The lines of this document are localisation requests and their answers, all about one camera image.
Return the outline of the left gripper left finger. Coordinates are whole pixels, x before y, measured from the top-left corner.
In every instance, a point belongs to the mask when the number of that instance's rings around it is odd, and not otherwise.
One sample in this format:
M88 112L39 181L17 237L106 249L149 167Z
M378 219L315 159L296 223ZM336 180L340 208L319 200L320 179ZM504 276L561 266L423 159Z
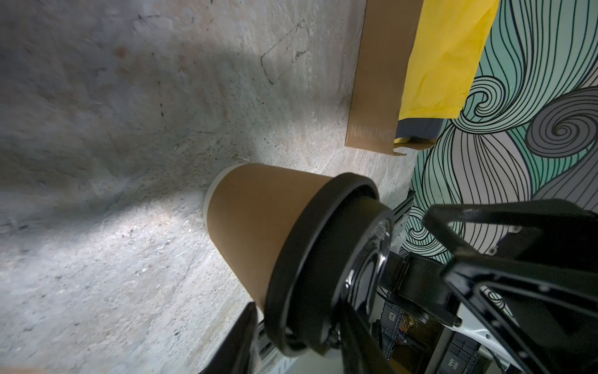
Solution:
M258 312L249 302L201 374L254 373L259 358Z

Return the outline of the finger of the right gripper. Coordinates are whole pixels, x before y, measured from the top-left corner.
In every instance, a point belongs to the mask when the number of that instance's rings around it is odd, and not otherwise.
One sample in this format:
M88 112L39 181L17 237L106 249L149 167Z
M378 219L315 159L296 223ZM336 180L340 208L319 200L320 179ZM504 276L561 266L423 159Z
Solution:
M497 254L454 222L503 227ZM596 213L563 199L434 205L422 224L453 254L442 280L523 371L597 371Z

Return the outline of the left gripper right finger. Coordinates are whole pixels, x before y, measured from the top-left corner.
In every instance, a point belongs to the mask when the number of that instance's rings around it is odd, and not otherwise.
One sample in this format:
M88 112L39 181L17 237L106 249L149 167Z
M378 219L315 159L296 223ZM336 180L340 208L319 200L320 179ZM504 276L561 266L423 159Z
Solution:
M383 357L359 313L347 303L340 307L339 325L344 373L396 372Z

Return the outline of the black cup lid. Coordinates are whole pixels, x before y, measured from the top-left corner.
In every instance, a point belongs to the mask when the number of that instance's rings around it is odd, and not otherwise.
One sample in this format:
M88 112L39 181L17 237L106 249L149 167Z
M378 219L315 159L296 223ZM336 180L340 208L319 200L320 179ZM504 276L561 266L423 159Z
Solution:
M362 175L338 175L308 202L283 243L266 293L265 331L283 354L335 349L345 305L370 320L393 222L375 183Z

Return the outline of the brown paper coffee cup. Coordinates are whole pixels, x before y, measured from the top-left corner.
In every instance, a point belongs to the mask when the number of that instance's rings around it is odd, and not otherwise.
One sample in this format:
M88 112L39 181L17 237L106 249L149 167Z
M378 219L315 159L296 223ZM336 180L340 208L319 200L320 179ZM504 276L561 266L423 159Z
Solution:
M264 309L274 267L292 227L329 176L263 164L225 168L208 188L210 239Z

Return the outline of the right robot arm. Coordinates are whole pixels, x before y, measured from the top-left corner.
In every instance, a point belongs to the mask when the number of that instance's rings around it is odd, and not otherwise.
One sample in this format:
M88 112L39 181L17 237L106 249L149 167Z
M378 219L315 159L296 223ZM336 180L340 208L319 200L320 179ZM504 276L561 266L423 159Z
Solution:
M386 301L525 373L597 371L597 215L562 199L434 205L446 263L392 254Z

